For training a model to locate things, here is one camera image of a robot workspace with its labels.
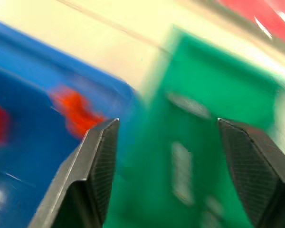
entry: green container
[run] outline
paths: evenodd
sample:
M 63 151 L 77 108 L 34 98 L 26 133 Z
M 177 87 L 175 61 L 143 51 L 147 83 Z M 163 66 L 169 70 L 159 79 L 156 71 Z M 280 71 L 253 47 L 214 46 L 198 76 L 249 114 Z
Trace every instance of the green container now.
M 177 36 L 150 107 L 134 115 L 135 140 L 125 148 L 105 227 L 249 228 L 216 120 L 270 131 L 280 86 L 267 72 L 185 33 Z

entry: blue container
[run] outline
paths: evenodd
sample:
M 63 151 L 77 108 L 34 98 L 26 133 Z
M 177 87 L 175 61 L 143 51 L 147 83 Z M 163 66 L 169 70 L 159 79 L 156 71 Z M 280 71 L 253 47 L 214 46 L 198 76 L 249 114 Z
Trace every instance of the blue container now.
M 0 106 L 11 118 L 8 143 L 0 148 L 0 228 L 29 224 L 60 164 L 80 143 L 48 97 L 60 85 L 84 94 L 104 116 L 120 118 L 119 134 L 126 135 L 139 105 L 129 85 L 0 23 Z M 126 143 L 120 138 L 118 151 Z M 117 164 L 121 159 L 118 152 Z

